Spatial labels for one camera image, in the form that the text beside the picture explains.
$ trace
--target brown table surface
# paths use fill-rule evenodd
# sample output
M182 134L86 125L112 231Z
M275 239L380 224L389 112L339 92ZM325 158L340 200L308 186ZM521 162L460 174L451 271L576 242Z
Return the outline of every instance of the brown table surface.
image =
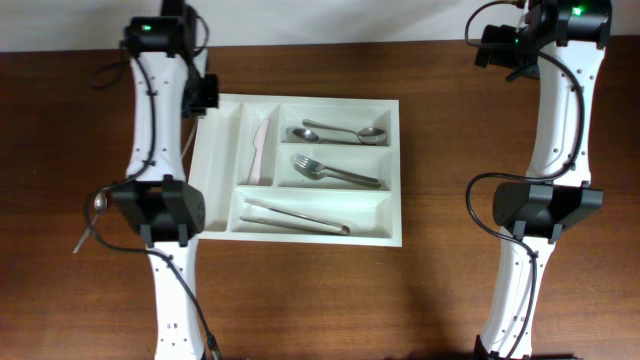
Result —
M399 358L470 352L487 320L499 242L464 189L485 171L523 173L539 85L473 66L461 41L212 49L221 91L399 99L403 247L204 241L198 297L222 350L251 359ZM0 358L151 359L153 281L143 256L83 231L85 194L128 163L129 74L97 92L114 51L0 54ZM640 38L615 38L596 86L590 141L597 215L560 240L536 312L536 353L640 354ZM475 204L490 221L497 182ZM100 222L141 245L116 211Z

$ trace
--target white knife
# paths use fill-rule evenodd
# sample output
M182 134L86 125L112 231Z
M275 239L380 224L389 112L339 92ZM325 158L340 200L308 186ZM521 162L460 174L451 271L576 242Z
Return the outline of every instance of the white knife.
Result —
M253 158L253 165L251 165L249 179L247 180L249 185L258 185L260 182L260 175L262 175L262 156L264 155L264 144L267 141L270 122L271 119L264 120L256 132L256 137L253 139L253 147L256 148L256 155Z

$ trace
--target fork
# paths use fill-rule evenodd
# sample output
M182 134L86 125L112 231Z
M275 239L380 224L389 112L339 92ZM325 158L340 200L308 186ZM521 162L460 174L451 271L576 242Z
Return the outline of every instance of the fork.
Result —
M360 179L356 179L350 176L344 176L340 174L320 173L317 171L311 171L298 163L294 163L293 166L296 168L296 170L298 170L299 173L301 173L302 175L304 175L305 177L311 180L322 180L325 177L332 177L334 179L348 181L350 183L370 187L373 189L379 189L382 186L382 184L379 182L364 181L364 180L360 180Z
M350 173L348 171L344 171L344 170L340 170L340 169L336 169L336 168L332 168L329 166L325 166L322 163L315 161L313 159L310 159L304 155L300 155L300 154L296 154L293 157L293 161L302 166L303 168L306 168L309 171L313 171L313 172L320 172L322 170L329 170L329 171L333 171L334 173L338 173L341 175L345 175L345 176L350 176L362 181L369 181L369 182L373 182L373 183L380 183L380 181L378 179L374 179L374 178L370 178L368 176L363 176L363 175L358 175L358 174L354 174L354 173Z

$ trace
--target white tray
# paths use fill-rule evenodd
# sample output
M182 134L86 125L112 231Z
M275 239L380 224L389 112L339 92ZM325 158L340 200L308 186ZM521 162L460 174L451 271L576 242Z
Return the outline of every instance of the white tray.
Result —
M267 133L258 186L247 178L253 163L253 139L264 119ZM300 144L290 130L311 119L358 131L376 126L388 133L386 146ZM357 141L353 134L313 130L318 135ZM381 179L367 189L336 179L313 181L293 168L299 153L339 169ZM206 203L201 239L402 246L400 133L398 101L303 98L257 95L220 97L220 109L200 120L189 184ZM249 205L253 199L277 208L347 225L349 236L319 235L240 221L240 216L313 225Z

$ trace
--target white wall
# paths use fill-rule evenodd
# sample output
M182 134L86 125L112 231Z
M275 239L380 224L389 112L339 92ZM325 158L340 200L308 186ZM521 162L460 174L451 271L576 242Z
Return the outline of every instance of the white wall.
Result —
M160 0L0 0L0 51L115 48L133 16ZM483 0L191 0L211 46L460 39ZM613 33L640 34L640 0L614 2ZM515 24L513 6L488 9L472 28Z

